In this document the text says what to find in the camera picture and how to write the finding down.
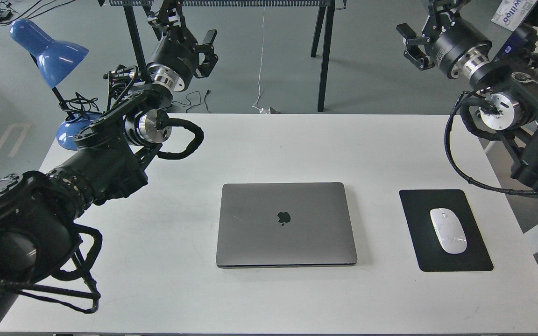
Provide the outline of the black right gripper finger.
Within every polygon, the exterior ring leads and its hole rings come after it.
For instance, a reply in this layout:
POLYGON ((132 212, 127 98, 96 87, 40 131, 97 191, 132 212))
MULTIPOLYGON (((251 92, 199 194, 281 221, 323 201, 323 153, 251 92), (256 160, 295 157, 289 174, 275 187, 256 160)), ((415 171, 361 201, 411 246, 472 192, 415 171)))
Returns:
POLYGON ((460 19, 460 9, 469 0, 428 0, 427 28, 450 28, 460 19))
POLYGON ((431 58, 420 49, 421 45, 427 45, 431 42, 431 38, 429 36, 419 37, 407 23, 397 25, 396 30, 404 39, 406 47, 404 56, 410 61, 410 63, 421 71, 429 70, 435 66, 435 64, 431 61, 431 58))

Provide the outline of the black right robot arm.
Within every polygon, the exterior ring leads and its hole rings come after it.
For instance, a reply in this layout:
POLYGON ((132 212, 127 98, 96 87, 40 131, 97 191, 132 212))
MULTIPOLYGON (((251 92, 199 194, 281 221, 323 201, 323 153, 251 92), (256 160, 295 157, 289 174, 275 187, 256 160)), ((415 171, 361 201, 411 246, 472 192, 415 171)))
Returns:
POLYGON ((526 45, 509 55, 490 59, 492 43, 461 17, 467 0, 423 0, 427 18, 420 32, 402 23, 396 29, 405 43, 405 58, 419 70, 439 68, 447 78, 465 77, 470 91, 457 98, 444 131, 446 157, 455 172, 481 189, 538 198, 538 58, 531 31, 526 45), (501 142, 513 161, 510 176, 525 190, 500 189, 476 181, 455 163, 450 147, 454 117, 468 132, 501 142))

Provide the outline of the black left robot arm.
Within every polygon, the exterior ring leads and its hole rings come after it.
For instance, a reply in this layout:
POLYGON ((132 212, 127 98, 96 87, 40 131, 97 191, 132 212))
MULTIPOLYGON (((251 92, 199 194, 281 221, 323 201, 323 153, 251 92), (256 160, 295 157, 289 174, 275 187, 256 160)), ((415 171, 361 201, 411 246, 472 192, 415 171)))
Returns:
POLYGON ((159 43, 143 70, 109 72, 109 108, 73 140, 77 152, 43 174, 28 171, 0 179, 0 323, 18 296, 61 304, 44 293, 92 301, 68 302, 84 314, 99 308, 91 269, 102 234, 75 219, 92 205, 126 198, 147 185, 154 157, 185 159, 204 139, 196 124, 169 117, 175 92, 211 74, 218 61, 209 30, 200 44, 186 27, 181 0, 164 0, 148 16, 159 43))

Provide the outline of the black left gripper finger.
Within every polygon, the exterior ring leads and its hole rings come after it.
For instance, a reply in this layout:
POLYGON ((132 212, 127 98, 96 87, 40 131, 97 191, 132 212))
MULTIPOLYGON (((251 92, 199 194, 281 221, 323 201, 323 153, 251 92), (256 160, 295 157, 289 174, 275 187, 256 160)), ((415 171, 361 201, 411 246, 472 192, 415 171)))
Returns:
POLYGON ((183 0, 162 0, 155 8, 147 9, 147 22, 155 35, 185 35, 183 0))
POLYGON ((194 51, 197 55, 203 55, 203 60, 197 66, 194 74, 196 78, 207 78, 218 62, 219 58, 215 53, 215 47, 213 46, 217 33, 218 31, 216 29, 208 30, 202 44, 194 47, 194 51))

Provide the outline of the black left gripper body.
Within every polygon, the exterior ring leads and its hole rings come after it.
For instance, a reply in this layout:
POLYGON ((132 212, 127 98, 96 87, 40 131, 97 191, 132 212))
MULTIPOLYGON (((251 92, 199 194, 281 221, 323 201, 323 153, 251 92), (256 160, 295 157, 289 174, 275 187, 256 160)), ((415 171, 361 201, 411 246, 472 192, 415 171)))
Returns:
POLYGON ((147 64, 152 83, 172 92, 188 89, 197 66, 203 60, 203 55, 197 55, 194 51, 194 47, 200 45, 196 38, 187 28, 184 33, 163 35, 147 64))

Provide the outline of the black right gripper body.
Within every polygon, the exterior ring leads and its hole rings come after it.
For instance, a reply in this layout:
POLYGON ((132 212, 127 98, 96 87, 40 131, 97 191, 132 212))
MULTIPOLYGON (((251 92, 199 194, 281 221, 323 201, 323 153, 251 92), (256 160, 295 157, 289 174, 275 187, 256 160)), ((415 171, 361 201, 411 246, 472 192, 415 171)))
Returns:
POLYGON ((430 62, 449 79, 461 76, 456 63, 470 50, 476 48, 487 55, 492 42, 459 14, 429 15, 422 30, 429 42, 424 46, 430 62))

